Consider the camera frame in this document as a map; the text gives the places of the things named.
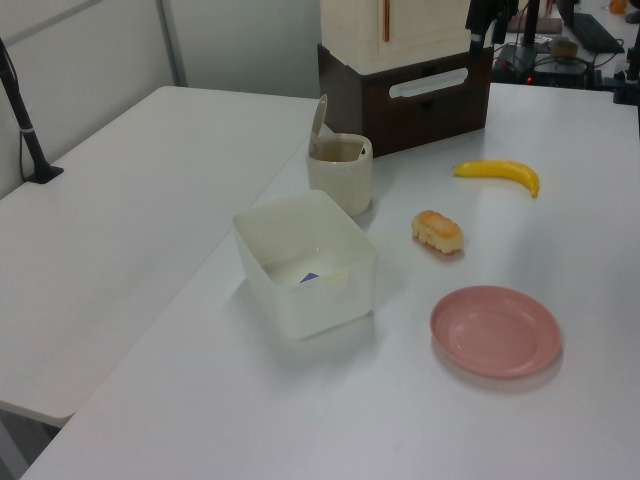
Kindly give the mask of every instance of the yellow banana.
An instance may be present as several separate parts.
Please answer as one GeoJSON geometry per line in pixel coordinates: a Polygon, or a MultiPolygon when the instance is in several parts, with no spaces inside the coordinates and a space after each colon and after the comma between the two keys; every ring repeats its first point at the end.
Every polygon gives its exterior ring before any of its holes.
{"type": "Polygon", "coordinates": [[[538,174],[524,163],[514,160],[470,160],[453,167],[460,177],[501,177],[521,183],[529,189],[531,197],[538,196],[540,180],[538,174]]]}

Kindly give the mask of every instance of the orange object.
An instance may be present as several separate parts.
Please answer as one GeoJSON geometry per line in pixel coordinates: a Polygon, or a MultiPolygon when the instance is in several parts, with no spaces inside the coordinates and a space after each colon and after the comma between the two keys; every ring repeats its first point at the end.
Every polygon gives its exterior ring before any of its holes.
{"type": "Polygon", "coordinates": [[[623,14],[627,8],[627,0],[611,0],[609,2],[609,11],[611,13],[623,14]]]}

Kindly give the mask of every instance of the wooden box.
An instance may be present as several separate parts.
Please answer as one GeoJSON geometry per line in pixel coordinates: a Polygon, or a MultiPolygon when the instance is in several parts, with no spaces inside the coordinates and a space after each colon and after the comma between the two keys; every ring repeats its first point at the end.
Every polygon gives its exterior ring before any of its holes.
{"type": "Polygon", "coordinates": [[[493,49],[360,75],[318,45],[320,90],[328,96],[325,123],[334,132],[363,135],[374,157],[484,128],[491,85],[493,49]],[[392,98],[390,90],[406,82],[447,72],[466,71],[454,86],[392,98]]]}

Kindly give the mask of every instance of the clear plastic container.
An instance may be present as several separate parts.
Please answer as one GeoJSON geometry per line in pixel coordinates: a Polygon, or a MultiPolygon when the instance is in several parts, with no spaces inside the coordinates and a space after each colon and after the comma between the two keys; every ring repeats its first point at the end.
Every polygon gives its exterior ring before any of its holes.
{"type": "Polygon", "coordinates": [[[252,292],[282,333],[302,339],[373,308],[378,251],[321,191],[233,218],[252,292]]]}

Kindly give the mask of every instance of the pastry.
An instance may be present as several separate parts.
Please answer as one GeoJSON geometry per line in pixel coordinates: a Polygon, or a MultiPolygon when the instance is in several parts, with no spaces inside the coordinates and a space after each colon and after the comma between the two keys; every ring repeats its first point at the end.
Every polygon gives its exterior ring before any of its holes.
{"type": "Polygon", "coordinates": [[[411,222],[413,237],[445,255],[460,250],[464,243],[462,229],[444,215],[426,210],[411,222]]]}

